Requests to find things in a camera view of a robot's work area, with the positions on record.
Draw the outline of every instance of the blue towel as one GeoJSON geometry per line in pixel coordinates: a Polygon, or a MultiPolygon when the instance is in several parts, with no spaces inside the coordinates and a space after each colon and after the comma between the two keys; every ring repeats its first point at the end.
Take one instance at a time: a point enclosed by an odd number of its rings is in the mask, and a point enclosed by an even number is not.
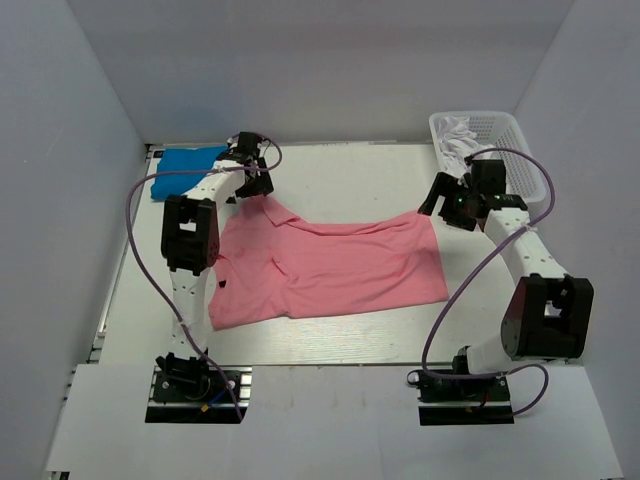
{"type": "MultiPolygon", "coordinates": [[[[221,147],[170,148],[158,163],[158,172],[171,170],[209,170],[216,157],[227,149],[221,147]]],[[[165,200],[169,195],[182,195],[195,187],[204,175],[167,175],[158,177],[151,185],[151,198],[165,200]]]]}

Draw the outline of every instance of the plastic basket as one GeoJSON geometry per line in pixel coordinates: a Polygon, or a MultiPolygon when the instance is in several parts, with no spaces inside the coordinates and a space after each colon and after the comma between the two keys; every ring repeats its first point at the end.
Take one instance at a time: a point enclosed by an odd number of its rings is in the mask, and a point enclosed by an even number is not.
{"type": "MultiPolygon", "coordinates": [[[[429,128],[436,158],[442,170],[444,158],[435,129],[436,122],[442,117],[469,117],[469,130],[476,133],[476,141],[481,145],[492,143],[496,147],[508,147],[531,154],[513,115],[489,111],[434,113],[429,117],[429,128]]],[[[504,160],[507,169],[510,192],[520,195],[528,205],[542,202],[547,196],[547,188],[536,166],[512,153],[498,154],[504,160]]]]}

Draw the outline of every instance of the table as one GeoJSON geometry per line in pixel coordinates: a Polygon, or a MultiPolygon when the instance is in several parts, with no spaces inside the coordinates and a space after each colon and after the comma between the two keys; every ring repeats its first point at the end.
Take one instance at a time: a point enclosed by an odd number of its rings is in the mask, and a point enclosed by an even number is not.
{"type": "MultiPolygon", "coordinates": [[[[240,425],[144,423],[153,368],[81,365],[47,470],[80,479],[562,479],[622,476],[583,367],[513,425],[418,420],[406,366],[260,366],[240,425]]],[[[540,372],[507,379],[515,408],[540,372]]]]}
{"type": "MultiPolygon", "coordinates": [[[[310,222],[372,222],[416,209],[438,172],[433,146],[344,143],[283,147],[284,160],[272,172],[273,196],[310,222]]],[[[276,159],[275,149],[267,163],[276,159]]],[[[152,159],[149,172],[154,172],[152,159]]],[[[170,290],[160,255],[162,203],[142,192],[134,225],[141,255],[150,272],[170,290]]],[[[223,228],[238,206],[220,211],[223,228]]],[[[449,292],[492,250],[481,232],[453,229],[432,217],[449,292]]],[[[214,275],[209,281],[209,297],[214,275]]],[[[449,313],[433,344],[429,361],[451,361],[464,345],[489,337],[513,292],[501,258],[471,284],[449,313]]],[[[278,318],[213,332],[209,353],[226,365],[415,364],[444,303],[339,317],[278,318]]],[[[122,263],[106,319],[100,364],[150,364],[170,345],[171,313],[140,273],[130,252],[122,263]]]]}

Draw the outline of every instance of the purple cable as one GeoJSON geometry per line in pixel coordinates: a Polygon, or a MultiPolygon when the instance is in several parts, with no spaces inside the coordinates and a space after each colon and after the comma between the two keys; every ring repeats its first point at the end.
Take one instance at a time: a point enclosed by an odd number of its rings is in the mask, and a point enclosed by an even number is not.
{"type": "Polygon", "coordinates": [[[527,161],[533,163],[538,168],[538,170],[540,170],[540,173],[542,173],[542,175],[544,176],[545,180],[547,181],[547,184],[549,185],[549,197],[550,197],[549,206],[547,207],[547,209],[541,215],[539,215],[535,219],[531,220],[528,225],[523,225],[518,230],[513,232],[511,235],[509,235],[507,238],[505,238],[500,243],[500,245],[498,245],[489,255],[487,255],[487,257],[484,260],[482,260],[482,262],[480,262],[478,264],[478,266],[476,268],[473,269],[473,271],[469,274],[469,276],[462,282],[462,284],[460,284],[460,286],[454,292],[454,294],[451,295],[451,297],[449,298],[449,300],[445,304],[444,308],[442,309],[442,311],[438,315],[438,318],[436,319],[435,323],[433,324],[433,327],[431,328],[431,331],[429,332],[429,336],[427,337],[427,341],[424,344],[424,349],[422,350],[422,369],[423,369],[425,374],[427,374],[428,376],[430,376],[432,378],[446,379],[446,380],[468,380],[468,379],[494,378],[496,376],[510,375],[512,373],[519,372],[520,370],[524,370],[525,368],[534,368],[534,367],[542,370],[542,372],[544,373],[545,380],[544,380],[544,384],[542,386],[542,389],[541,389],[540,393],[538,394],[538,396],[529,405],[527,405],[526,407],[521,408],[520,410],[517,410],[516,412],[514,412],[513,415],[515,416],[515,415],[519,415],[519,414],[524,413],[524,412],[530,410],[531,408],[533,408],[540,401],[540,399],[543,397],[543,395],[547,391],[547,387],[549,386],[549,372],[542,365],[537,364],[537,363],[536,364],[529,364],[529,365],[524,365],[524,366],[521,366],[521,367],[514,368],[513,370],[511,370],[509,372],[482,373],[482,374],[476,374],[476,375],[444,374],[444,373],[434,372],[433,370],[429,370],[429,368],[427,367],[427,355],[429,354],[429,349],[431,348],[431,344],[433,343],[433,339],[435,338],[436,333],[437,333],[438,329],[440,328],[440,325],[442,325],[442,322],[444,321],[444,318],[446,317],[447,313],[449,313],[449,310],[451,310],[451,307],[453,307],[453,304],[458,300],[458,298],[460,298],[462,293],[469,286],[469,284],[473,281],[473,279],[475,279],[478,276],[478,274],[482,271],[482,269],[484,267],[486,267],[491,260],[493,260],[495,257],[497,257],[507,247],[507,245],[509,245],[509,243],[514,241],[516,238],[520,237],[524,232],[527,231],[527,229],[537,225],[542,220],[547,218],[549,216],[549,214],[551,213],[551,211],[553,210],[553,207],[556,204],[556,191],[555,191],[555,188],[553,186],[553,181],[551,180],[551,176],[549,175],[549,172],[547,172],[547,170],[542,166],[542,164],[540,162],[538,162],[532,156],[527,155],[524,152],[520,152],[518,150],[514,150],[513,148],[502,148],[502,147],[485,148],[484,150],[480,150],[480,151],[475,152],[474,154],[472,154],[471,158],[475,157],[476,155],[480,155],[480,154],[488,153],[488,152],[508,152],[508,153],[512,153],[514,155],[518,155],[518,156],[526,159],[527,161]]]}
{"type": "Polygon", "coordinates": [[[160,294],[162,299],[167,303],[167,305],[169,305],[169,308],[171,308],[171,310],[175,314],[176,318],[178,319],[178,323],[180,324],[180,327],[184,332],[184,336],[187,338],[189,345],[191,345],[191,348],[193,348],[193,350],[200,356],[200,358],[203,358],[207,363],[209,363],[209,365],[215,368],[217,372],[220,374],[220,376],[222,377],[222,379],[224,380],[227,390],[229,391],[229,395],[231,396],[231,401],[233,402],[233,406],[236,410],[236,413],[240,421],[242,421],[242,411],[240,410],[240,405],[238,405],[238,399],[236,398],[236,395],[233,392],[233,389],[229,385],[229,379],[225,375],[224,371],[220,368],[220,366],[216,362],[214,362],[206,353],[204,353],[204,351],[202,351],[200,347],[198,347],[195,340],[193,339],[193,336],[191,335],[191,332],[189,331],[189,327],[187,327],[187,325],[184,323],[184,318],[182,318],[182,315],[180,314],[178,307],[176,307],[175,303],[173,303],[173,300],[164,292],[164,290],[162,290],[162,287],[153,278],[153,276],[145,266],[144,262],[142,261],[142,258],[140,257],[140,252],[138,251],[138,246],[136,245],[136,241],[133,236],[133,222],[131,220],[131,202],[133,200],[133,196],[136,193],[136,190],[138,190],[140,186],[142,186],[145,182],[157,177],[166,177],[169,175],[209,175],[209,174],[215,175],[216,173],[236,172],[238,170],[245,170],[250,172],[268,172],[270,170],[273,170],[282,162],[282,150],[280,149],[280,146],[270,138],[265,137],[263,135],[260,135],[260,136],[265,140],[267,140],[268,142],[270,142],[271,145],[276,147],[276,150],[278,151],[278,155],[279,155],[278,161],[270,167],[258,168],[258,167],[238,166],[238,167],[226,168],[224,170],[216,170],[216,169],[173,170],[173,171],[167,171],[167,172],[156,172],[156,173],[147,175],[146,177],[143,177],[140,180],[138,180],[136,183],[134,183],[133,186],[131,187],[131,190],[129,190],[129,193],[127,194],[127,199],[125,202],[125,224],[127,227],[127,237],[129,239],[129,245],[131,246],[131,252],[133,253],[134,258],[136,259],[136,263],[138,264],[138,267],[140,267],[142,274],[147,278],[147,280],[149,280],[149,283],[151,284],[151,286],[160,294]]]}

